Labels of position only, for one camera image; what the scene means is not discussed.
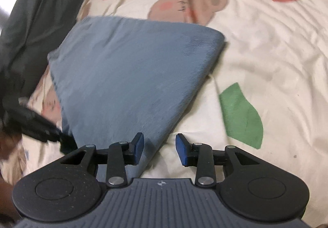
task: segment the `dark gray blanket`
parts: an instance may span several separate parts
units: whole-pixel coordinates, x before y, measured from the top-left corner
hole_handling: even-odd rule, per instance
[[[63,129],[78,147],[107,148],[145,136],[139,177],[204,82],[224,45],[211,28],[121,17],[88,17],[49,54]],[[98,172],[104,180],[105,170]]]
[[[4,71],[20,75],[24,81],[17,90],[20,96],[29,97],[35,90],[48,65],[48,53],[60,46],[76,23],[82,2],[16,1],[0,35],[0,78]],[[0,98],[3,88],[0,86]]]

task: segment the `bed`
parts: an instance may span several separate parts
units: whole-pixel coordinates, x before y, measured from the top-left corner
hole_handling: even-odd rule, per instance
[[[2,1],[0,7],[10,12],[14,3]],[[172,12],[172,4],[179,2],[84,0],[77,20],[114,15],[190,22]],[[187,2],[196,11],[193,22],[221,31],[226,47],[142,177],[195,177],[193,168],[181,166],[177,133],[213,149],[233,144],[303,179],[311,193],[304,221],[313,227],[328,222],[328,0]],[[28,105],[61,126],[48,69]],[[26,159],[22,175],[62,156],[58,144],[27,137],[21,147]],[[217,177],[223,178],[219,167]]]

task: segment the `textured gray surface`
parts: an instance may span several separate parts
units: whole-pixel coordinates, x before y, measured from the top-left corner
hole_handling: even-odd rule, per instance
[[[91,213],[67,223],[43,224],[27,219],[16,228],[309,228],[301,220],[259,224],[224,207],[212,190],[189,179],[134,179],[124,189],[108,191]]]
[[[78,147],[145,136],[139,177],[218,59],[224,36],[197,24],[87,17],[49,54],[64,131]],[[100,167],[97,179],[105,180]]]

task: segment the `black device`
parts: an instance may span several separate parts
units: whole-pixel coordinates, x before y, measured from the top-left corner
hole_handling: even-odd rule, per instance
[[[298,177],[235,146],[213,150],[190,144],[178,134],[175,146],[183,166],[197,167],[191,179],[135,178],[125,165],[138,164],[142,133],[108,149],[79,149],[51,122],[5,97],[4,125],[42,142],[69,141],[75,150],[22,178],[13,202],[23,217],[19,228],[306,228],[301,221],[309,190]],[[96,180],[107,165],[106,182]],[[225,179],[217,183],[215,166]]]

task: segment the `round pad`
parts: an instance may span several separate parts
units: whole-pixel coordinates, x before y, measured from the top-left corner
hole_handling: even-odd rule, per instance
[[[76,166],[46,166],[16,184],[13,202],[19,213],[29,219],[59,222],[86,213],[101,194],[96,178]]]
[[[301,179],[272,165],[235,170],[220,184],[219,194],[230,209],[260,222],[299,218],[309,201]]]

